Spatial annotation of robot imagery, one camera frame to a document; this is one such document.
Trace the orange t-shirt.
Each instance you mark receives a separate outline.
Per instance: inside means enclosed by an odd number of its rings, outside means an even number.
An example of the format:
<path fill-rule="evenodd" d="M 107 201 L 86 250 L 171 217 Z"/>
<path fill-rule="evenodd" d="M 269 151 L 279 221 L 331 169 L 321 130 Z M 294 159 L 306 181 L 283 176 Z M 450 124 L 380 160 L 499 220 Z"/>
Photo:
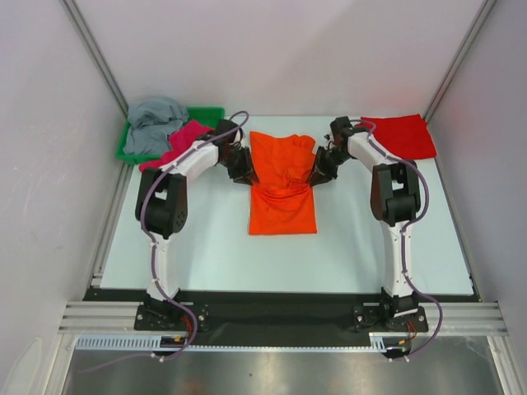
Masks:
<path fill-rule="evenodd" d="M 250 190 L 249 234 L 315 234 L 314 194 L 307 182 L 315 162 L 315 139 L 252 131 L 250 147 L 259 181 Z"/>

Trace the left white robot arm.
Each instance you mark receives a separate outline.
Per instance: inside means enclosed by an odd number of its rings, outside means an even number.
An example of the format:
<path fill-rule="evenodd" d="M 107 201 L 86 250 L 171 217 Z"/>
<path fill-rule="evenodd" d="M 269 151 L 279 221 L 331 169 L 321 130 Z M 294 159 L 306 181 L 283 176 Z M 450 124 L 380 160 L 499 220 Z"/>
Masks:
<path fill-rule="evenodd" d="M 171 330 L 181 322 L 192 321 L 192 311 L 178 301 L 180 285 L 168 255 L 171 242 L 188 219 L 189 185 L 218 164 L 236 184 L 252 186 L 259 181 L 242 125 L 232 118 L 220 120 L 215 129 L 199 135 L 167 164 L 142 172 L 135 216 L 149 239 L 152 283 L 138 310 L 138 330 L 148 324 Z"/>

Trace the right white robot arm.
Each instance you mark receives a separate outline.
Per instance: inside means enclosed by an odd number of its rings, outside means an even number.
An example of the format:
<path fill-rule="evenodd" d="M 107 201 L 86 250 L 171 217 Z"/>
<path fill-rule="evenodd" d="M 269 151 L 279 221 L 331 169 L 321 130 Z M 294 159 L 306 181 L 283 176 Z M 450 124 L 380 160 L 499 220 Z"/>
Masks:
<path fill-rule="evenodd" d="M 426 182 L 415 162 L 397 157 L 375 138 L 372 121 L 338 117 L 330 124 L 328 144 L 315 154 L 307 183 L 314 187 L 338 177 L 338 167 L 358 160 L 371 173 L 370 207 L 380 223 L 385 245 L 385 281 L 374 317 L 355 313 L 357 326 L 381 325 L 388 330 L 407 327 L 419 308 L 419 295 L 412 275 L 413 225 L 427 213 L 429 192 L 421 200 Z"/>

